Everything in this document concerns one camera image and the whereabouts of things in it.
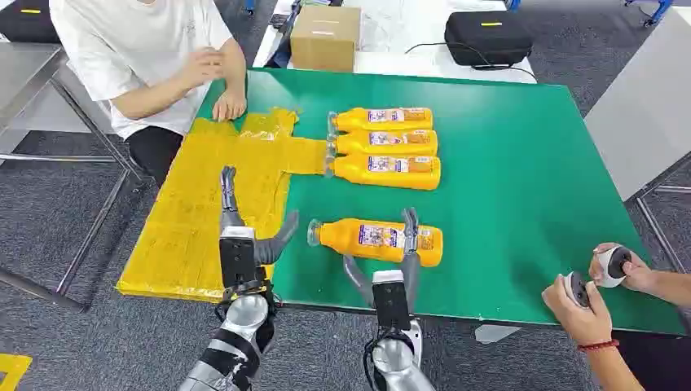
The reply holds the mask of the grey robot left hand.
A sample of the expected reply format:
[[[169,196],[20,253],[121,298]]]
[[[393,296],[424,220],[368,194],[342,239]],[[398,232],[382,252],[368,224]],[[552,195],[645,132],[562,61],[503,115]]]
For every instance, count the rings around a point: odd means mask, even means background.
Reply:
[[[220,237],[222,239],[235,237],[251,239],[254,245],[255,264],[257,266],[274,265],[297,230],[300,219],[299,212],[297,210],[291,211],[278,233],[273,237],[256,239],[253,229],[245,225],[238,210],[235,198],[235,174],[236,168],[233,166],[224,166],[220,173]]]

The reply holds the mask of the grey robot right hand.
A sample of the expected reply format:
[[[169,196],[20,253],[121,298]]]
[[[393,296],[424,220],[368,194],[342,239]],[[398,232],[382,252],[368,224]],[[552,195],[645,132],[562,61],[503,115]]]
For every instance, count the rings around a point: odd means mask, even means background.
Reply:
[[[404,219],[404,247],[400,270],[403,273],[403,282],[406,288],[408,309],[412,310],[416,299],[418,287],[420,255],[418,249],[419,218],[413,207],[402,211]],[[343,269],[350,282],[355,286],[365,303],[371,308],[375,307],[372,292],[372,281],[366,277],[350,254],[342,256]]]

